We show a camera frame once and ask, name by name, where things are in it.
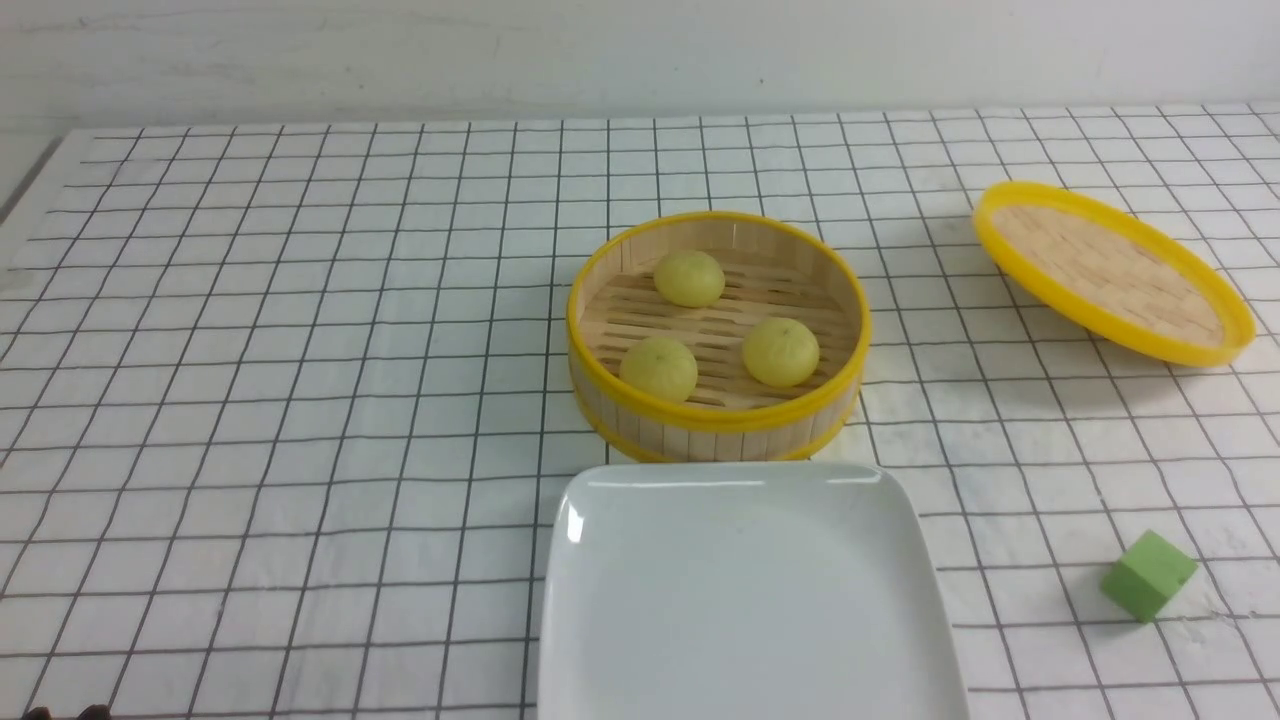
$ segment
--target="yellow plastic rim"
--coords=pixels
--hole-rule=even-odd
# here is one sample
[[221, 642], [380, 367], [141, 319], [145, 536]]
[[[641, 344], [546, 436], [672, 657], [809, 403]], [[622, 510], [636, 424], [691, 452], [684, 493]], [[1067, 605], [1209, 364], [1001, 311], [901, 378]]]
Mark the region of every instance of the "yellow plastic rim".
[[[586, 421], [591, 425], [591, 429], [594, 429], [596, 434], [604, 438], [604, 442], [618, 448], [627, 457], [637, 462], [684, 462], [684, 460], [677, 460], [675, 457], [667, 457], [666, 455], [658, 455], [657, 452], [648, 451], [640, 447], [639, 445], [627, 441], [626, 438], [614, 433], [609, 428], [604, 427], [604, 423], [602, 423], [599, 418], [591, 414], [591, 410], [588, 409], [585, 402], [582, 402], [582, 395], [576, 388], [573, 389], [573, 400], [577, 401], [577, 409], [582, 411], [582, 416], [586, 418]], [[849, 420], [850, 415], [852, 415], [854, 407], [858, 407], [856, 402], [850, 405], [850, 411], [845, 413], [840, 418], [840, 421], [832, 425], [831, 429], [828, 429], [827, 432], [822, 433], [822, 436], [818, 437], [818, 439], [810, 442], [804, 447], [792, 450], [791, 452], [782, 455], [780, 457], [771, 457], [769, 460], [771, 461], [808, 460], [809, 457], [813, 457], [813, 454], [818, 452], [823, 447], [827, 447], [827, 443], [836, 439], [836, 436], [840, 434], [840, 430], [845, 429], [845, 421]]]
[[[582, 278], [591, 272], [591, 268], [594, 268], [595, 264], [609, 252], [609, 250], [626, 242], [631, 237], [657, 227], [690, 220], [733, 220], [739, 223], [768, 225], [776, 231], [787, 233], [796, 240], [809, 243], [826, 255], [828, 260], [835, 263], [836, 266], [840, 268], [845, 279], [849, 281], [850, 286], [854, 288], [854, 295], [858, 299], [858, 319], [860, 324], [858, 343], [854, 346], [854, 352], [850, 355], [849, 361], [845, 363], [845, 366], [842, 366], [829, 380], [806, 392], [805, 395], [801, 395], [800, 397], [753, 410], [712, 410], [708, 407], [667, 402], [666, 400], [658, 400], [641, 393], [620, 380], [613, 375], [613, 373], [604, 369], [604, 365], [602, 365], [600, 361], [591, 355], [590, 350], [588, 350], [577, 327], [577, 318], [573, 316], [573, 307], [577, 306], [579, 293], [582, 290]], [[659, 218], [618, 233], [617, 237], [596, 250], [595, 254], [593, 254], [586, 261], [586, 265], [584, 265], [579, 272], [577, 278], [573, 281], [573, 288], [568, 293], [568, 306], [564, 315], [566, 324], [568, 325], [570, 352], [576, 354], [582, 361], [582, 369], [586, 373], [588, 379], [595, 384], [595, 387], [600, 388], [602, 392], [608, 395], [618, 405], [652, 418], [659, 423], [708, 433], [764, 430], [786, 425], [812, 415], [858, 380], [859, 370], [867, 360], [867, 351], [870, 347], [872, 338], [872, 313], [870, 307], [867, 306], [867, 293], [863, 292], [863, 286], [858, 282], [852, 270], [850, 270], [849, 265], [845, 264], [845, 259], [836, 254], [835, 250], [827, 247], [822, 243], [822, 241], [812, 237], [809, 233], [777, 220], [771, 220], [759, 215], [726, 213], [718, 210], [709, 213], [686, 213], [682, 215]]]
[[[996, 229], [992, 215], [1007, 205], [1039, 205], [1069, 213], [1123, 234], [1134, 245], [1149, 251], [1201, 291], [1222, 322], [1222, 343], [1197, 345], [1149, 331], [1071, 292], [1038, 265], [1027, 260]], [[983, 193], [978, 209], [974, 210], [973, 224], [978, 240], [996, 265], [1028, 292], [1117, 345], [1169, 363], [1207, 368], [1230, 363], [1253, 341], [1256, 333], [1253, 314], [1239, 293], [1212, 268], [1165, 233], [1097, 200], [1047, 184], [1005, 182], [992, 186]]]

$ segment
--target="grid tablecloth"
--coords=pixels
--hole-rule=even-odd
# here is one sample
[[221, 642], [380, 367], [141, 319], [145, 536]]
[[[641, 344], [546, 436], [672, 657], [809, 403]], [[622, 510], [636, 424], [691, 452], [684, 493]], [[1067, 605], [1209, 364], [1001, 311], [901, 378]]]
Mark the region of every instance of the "grid tablecloth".
[[[568, 392], [568, 284], [710, 208], [865, 283], [822, 456], [910, 492], [977, 719], [1277, 717], [1277, 131], [1254, 104], [93, 132], [0, 292], [0, 712], [532, 717], [559, 493], [623, 461]], [[1258, 340], [1188, 370], [1057, 316], [970, 228], [1009, 178], [1185, 241]], [[1097, 583], [1148, 528], [1203, 570], [1138, 626]]]

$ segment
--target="green cube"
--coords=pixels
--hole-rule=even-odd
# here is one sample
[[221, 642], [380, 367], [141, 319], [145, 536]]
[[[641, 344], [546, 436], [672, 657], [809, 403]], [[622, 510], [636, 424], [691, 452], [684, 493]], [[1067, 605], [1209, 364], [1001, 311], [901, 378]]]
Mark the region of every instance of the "green cube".
[[1194, 560], [1147, 530], [1102, 578], [1102, 594], [1139, 623], [1151, 623], [1194, 574]]

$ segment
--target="white plate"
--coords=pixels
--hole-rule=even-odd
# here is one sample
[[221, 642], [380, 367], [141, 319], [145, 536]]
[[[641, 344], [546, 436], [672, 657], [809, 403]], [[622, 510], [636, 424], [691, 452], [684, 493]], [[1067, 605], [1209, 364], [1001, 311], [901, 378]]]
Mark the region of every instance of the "white plate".
[[820, 462], [621, 465], [570, 483], [547, 573], [547, 720], [965, 720], [901, 486]]

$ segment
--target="white wall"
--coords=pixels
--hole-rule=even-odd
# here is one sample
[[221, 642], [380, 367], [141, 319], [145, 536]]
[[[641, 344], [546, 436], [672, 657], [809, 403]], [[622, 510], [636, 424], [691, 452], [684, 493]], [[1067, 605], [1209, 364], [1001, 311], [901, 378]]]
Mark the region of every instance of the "white wall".
[[1276, 0], [0, 0], [0, 132], [1280, 96]]

